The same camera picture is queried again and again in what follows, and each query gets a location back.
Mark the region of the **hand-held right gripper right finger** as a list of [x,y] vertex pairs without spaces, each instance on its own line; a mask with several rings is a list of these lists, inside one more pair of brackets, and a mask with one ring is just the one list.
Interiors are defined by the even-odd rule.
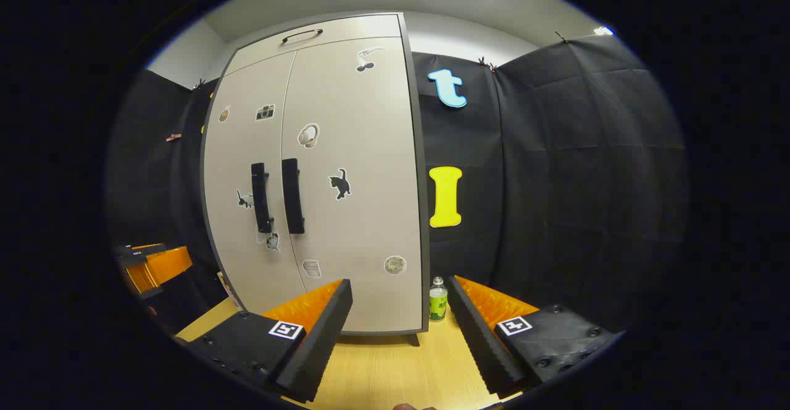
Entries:
[[551,387],[621,338],[564,305],[540,309],[457,275],[448,282],[452,314],[486,389],[500,398]]

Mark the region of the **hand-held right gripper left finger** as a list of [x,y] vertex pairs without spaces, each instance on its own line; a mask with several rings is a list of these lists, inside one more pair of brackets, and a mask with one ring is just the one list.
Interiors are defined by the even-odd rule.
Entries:
[[185,348],[246,387],[313,401],[352,304],[351,281],[342,278],[263,314],[236,312]]

